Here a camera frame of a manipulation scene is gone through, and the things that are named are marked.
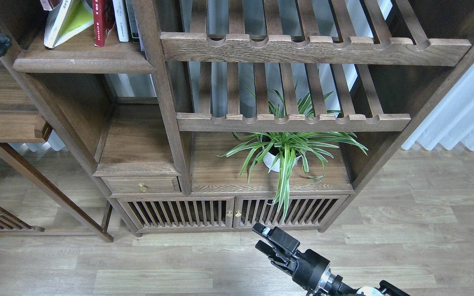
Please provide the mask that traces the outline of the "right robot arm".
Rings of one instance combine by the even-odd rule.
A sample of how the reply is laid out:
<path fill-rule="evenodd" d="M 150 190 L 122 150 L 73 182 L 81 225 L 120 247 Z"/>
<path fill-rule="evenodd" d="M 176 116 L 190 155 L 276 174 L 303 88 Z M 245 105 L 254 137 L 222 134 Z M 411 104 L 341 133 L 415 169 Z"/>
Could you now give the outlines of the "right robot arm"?
<path fill-rule="evenodd" d="M 330 261 L 311 249 L 301 253 L 299 240 L 279 227 L 269 228 L 255 223 L 253 231 L 267 240 L 259 240 L 256 249 L 268 256 L 271 264 L 288 274 L 292 280 L 315 296 L 406 296 L 407 293 L 385 280 L 379 288 L 364 286 L 352 288 L 340 275 L 330 270 Z"/>

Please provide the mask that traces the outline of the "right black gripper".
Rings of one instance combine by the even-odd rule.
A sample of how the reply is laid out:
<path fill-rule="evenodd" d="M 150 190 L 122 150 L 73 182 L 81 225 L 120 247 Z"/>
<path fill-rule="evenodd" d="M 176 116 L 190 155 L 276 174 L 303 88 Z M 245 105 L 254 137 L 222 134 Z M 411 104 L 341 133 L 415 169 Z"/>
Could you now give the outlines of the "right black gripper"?
<path fill-rule="evenodd" d="M 272 229 L 255 223 L 252 230 L 267 240 L 258 240 L 255 248 L 265 254 L 273 265 L 306 290 L 309 294 L 318 293 L 318 283 L 329 267 L 330 261 L 311 249 L 298 250 L 300 242 L 280 227 Z"/>

